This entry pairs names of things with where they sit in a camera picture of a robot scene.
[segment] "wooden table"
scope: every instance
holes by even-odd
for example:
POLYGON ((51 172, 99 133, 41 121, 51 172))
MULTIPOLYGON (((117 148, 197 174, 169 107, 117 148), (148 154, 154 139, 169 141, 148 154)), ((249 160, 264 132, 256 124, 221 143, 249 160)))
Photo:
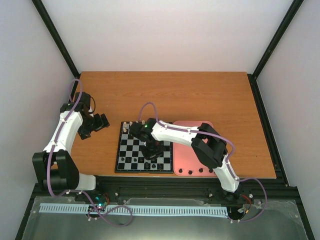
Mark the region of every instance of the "wooden table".
MULTIPOLYGON (((115 173, 120 124, 136 121, 141 106, 151 101, 160 120, 212 122, 236 146, 230 161, 239 177, 276 177, 245 72, 82 72, 80 80, 95 99, 95 112, 106 114, 110 122, 88 139, 76 136, 71 156, 83 174, 178 177, 115 173)), ((148 106, 142 119, 154 116, 148 106)))

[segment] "circuit board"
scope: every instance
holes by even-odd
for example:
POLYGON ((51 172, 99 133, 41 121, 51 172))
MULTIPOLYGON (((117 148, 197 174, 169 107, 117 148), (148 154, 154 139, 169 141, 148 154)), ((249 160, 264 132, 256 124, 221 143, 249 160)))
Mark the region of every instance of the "circuit board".
POLYGON ((141 152, 142 141, 129 134, 129 122, 120 126, 115 173, 173 173, 173 144, 163 141, 165 151, 160 157, 146 160, 141 152))

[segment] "white linear rail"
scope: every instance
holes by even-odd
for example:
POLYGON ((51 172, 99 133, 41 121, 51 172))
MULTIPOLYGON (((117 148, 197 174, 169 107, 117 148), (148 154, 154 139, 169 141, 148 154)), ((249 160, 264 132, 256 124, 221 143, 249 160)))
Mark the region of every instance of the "white linear rail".
MULTIPOLYGON (((90 209, 89 204, 62 204, 62 203, 41 203, 39 213, 59 213, 59 214, 87 214, 90 209)), ((105 211, 109 211, 117 205, 108 205, 105 211)), ((133 216, 151 216, 151 217, 216 217, 226 218, 227 208, 224 206, 135 206, 128 205, 132 210, 133 216)), ((110 215, 129 216, 128 210, 123 207, 117 208, 109 213, 110 215)))

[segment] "white wall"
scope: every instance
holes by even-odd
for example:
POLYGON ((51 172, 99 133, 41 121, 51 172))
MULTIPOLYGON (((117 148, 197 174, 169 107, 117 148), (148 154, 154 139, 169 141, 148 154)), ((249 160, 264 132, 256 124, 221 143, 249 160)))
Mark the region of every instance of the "white wall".
POLYGON ((258 78, 290 185, 320 239, 320 4, 304 1, 258 78))
POLYGON ((15 238, 72 75, 30 0, 0 7, 0 233, 15 238))
POLYGON ((43 0, 79 71, 252 73, 292 0, 43 0))

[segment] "pink mat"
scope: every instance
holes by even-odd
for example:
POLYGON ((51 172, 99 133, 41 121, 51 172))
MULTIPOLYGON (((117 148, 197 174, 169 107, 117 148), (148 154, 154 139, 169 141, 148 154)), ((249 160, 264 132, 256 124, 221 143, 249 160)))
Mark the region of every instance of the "pink mat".
MULTIPOLYGON (((209 124, 208 121, 176 121, 175 125, 185 127, 199 127, 202 123, 209 124)), ((173 143, 173 171, 178 176, 184 177, 216 177, 215 172, 210 173, 209 169, 204 166, 197 158, 192 147, 185 146, 179 143, 173 143)))

